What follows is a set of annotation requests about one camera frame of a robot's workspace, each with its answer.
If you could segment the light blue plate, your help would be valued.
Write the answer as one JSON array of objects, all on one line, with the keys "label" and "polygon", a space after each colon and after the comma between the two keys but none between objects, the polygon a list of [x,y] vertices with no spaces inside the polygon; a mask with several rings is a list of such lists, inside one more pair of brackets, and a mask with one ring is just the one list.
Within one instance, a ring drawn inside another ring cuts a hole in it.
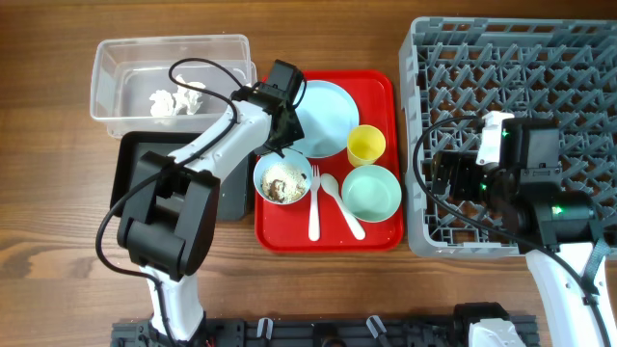
[{"label": "light blue plate", "polygon": [[296,114],[304,138],[291,148],[307,158],[338,154],[346,148],[349,133],[360,124],[360,112],[352,96],[339,85],[323,80],[308,81]]}]

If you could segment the rice food waste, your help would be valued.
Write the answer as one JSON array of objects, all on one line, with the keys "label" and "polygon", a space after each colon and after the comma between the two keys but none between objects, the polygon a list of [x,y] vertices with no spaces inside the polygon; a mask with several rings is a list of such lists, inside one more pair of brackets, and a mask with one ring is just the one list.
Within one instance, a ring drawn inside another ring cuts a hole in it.
[{"label": "rice food waste", "polygon": [[307,177],[297,167],[278,162],[264,172],[261,188],[269,201],[292,203],[307,191]]}]

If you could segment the white plastic fork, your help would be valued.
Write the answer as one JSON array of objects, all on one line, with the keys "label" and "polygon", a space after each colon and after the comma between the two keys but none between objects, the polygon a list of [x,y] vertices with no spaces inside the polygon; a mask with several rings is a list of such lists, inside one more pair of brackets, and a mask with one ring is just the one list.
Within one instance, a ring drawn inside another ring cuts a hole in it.
[{"label": "white plastic fork", "polygon": [[310,209],[308,221],[308,238],[316,242],[320,238],[318,191],[320,188],[320,172],[317,165],[312,165],[312,180],[310,184]]}]

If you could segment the white tissue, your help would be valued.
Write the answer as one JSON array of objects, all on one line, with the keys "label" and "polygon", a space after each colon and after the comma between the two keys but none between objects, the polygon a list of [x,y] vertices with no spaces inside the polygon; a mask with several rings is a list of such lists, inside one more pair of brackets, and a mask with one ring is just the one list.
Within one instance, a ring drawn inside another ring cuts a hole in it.
[{"label": "white tissue", "polygon": [[178,86],[175,93],[157,90],[149,97],[153,102],[150,114],[156,118],[175,117],[181,112],[195,115],[202,105],[201,96],[201,92],[182,86]]}]

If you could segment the mint green bowl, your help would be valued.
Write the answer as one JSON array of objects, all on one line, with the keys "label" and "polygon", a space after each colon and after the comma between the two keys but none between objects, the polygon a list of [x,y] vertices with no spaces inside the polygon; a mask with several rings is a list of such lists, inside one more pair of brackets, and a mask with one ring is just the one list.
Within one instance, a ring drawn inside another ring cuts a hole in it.
[{"label": "mint green bowl", "polygon": [[399,180],[388,169],[367,165],[357,167],[343,180],[342,199],[357,218],[381,223],[392,217],[402,202]]}]

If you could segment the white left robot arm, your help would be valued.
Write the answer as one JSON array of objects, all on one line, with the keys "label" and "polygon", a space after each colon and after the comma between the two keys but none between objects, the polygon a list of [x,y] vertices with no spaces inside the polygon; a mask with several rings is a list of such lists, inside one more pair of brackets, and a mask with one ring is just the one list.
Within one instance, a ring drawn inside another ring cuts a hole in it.
[{"label": "white left robot arm", "polygon": [[204,340],[195,274],[212,243],[221,184],[254,150],[281,153],[303,138],[296,109],[306,89],[304,79],[242,86],[191,143],[138,159],[110,213],[121,219],[117,241],[139,267],[134,276],[148,281],[150,339],[163,346]]}]

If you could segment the yellow plastic cup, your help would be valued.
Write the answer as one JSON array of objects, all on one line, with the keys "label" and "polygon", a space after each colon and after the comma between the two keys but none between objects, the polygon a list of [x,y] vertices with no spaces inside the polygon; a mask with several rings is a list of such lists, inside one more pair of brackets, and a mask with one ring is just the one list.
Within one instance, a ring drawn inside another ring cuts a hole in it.
[{"label": "yellow plastic cup", "polygon": [[355,127],[347,138],[347,157],[353,167],[374,164],[386,150],[386,138],[375,126]]}]

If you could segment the blue bowl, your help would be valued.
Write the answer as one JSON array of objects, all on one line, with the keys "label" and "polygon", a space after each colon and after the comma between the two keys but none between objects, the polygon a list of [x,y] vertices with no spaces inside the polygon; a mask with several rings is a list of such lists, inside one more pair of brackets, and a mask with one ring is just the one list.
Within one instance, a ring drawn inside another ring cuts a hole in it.
[{"label": "blue bowl", "polygon": [[275,152],[261,156],[254,169],[254,186],[268,202],[292,204],[309,191],[312,167],[300,152],[285,148],[282,155]]}]

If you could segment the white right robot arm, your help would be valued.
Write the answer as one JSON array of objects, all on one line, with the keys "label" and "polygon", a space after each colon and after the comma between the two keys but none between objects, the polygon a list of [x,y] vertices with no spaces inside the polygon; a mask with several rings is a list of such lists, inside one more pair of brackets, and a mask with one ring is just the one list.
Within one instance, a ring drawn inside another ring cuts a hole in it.
[{"label": "white right robot arm", "polygon": [[556,151],[504,151],[495,163],[440,151],[432,173],[432,192],[501,214],[501,234],[518,244],[540,292],[553,345],[615,345],[605,287],[610,248],[591,198],[561,189]]}]

